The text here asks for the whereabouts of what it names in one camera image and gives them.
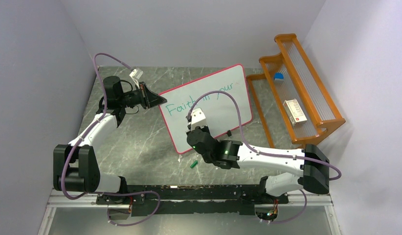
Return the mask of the pink-framed whiteboard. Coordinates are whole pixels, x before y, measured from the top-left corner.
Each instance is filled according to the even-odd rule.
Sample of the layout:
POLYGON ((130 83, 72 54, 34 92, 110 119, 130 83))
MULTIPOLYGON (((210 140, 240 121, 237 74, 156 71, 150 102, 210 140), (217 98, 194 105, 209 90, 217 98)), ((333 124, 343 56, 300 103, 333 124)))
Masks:
POLYGON ((210 75, 184 83, 160 93, 167 102, 160 110, 175 151, 183 154, 192 150, 187 143, 186 116, 192 106, 201 108, 213 137, 219 137, 239 127, 236 110, 242 124, 252 120, 244 67, 236 64, 210 75))

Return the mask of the green marker cap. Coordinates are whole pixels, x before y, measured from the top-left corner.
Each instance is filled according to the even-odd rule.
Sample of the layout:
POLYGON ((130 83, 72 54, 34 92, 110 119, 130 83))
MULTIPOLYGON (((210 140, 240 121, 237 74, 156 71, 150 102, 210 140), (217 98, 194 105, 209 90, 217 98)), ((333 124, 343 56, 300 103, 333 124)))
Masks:
POLYGON ((194 161, 191 165, 190 168, 194 168, 198 164, 198 161, 194 161))

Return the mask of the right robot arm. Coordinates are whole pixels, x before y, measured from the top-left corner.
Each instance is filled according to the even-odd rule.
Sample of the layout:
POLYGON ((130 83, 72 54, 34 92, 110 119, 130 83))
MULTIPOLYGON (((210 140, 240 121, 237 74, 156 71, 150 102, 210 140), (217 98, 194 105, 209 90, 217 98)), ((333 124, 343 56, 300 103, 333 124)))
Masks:
POLYGON ((281 171, 280 175, 267 177, 258 188, 258 198, 264 203, 300 189, 314 194, 330 191, 329 159, 316 145, 290 150, 261 148, 240 141, 219 141, 199 127, 186 134, 187 143, 207 164, 221 169, 265 167, 281 171))

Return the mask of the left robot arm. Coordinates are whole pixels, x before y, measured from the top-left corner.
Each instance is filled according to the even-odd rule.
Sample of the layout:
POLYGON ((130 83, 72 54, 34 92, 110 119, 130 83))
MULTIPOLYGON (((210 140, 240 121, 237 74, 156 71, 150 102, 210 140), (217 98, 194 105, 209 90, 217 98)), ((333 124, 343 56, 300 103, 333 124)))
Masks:
POLYGON ((104 97, 99 102, 92 123, 68 144, 59 144, 53 151, 53 184, 59 191, 82 193, 109 193, 110 198, 124 203, 129 190, 124 177, 107 175, 99 170, 96 149, 105 138, 119 127, 126 115, 126 108, 140 105, 149 109, 167 102, 150 91, 145 82, 139 82, 134 90, 125 92, 122 80, 117 76, 103 79, 104 97))

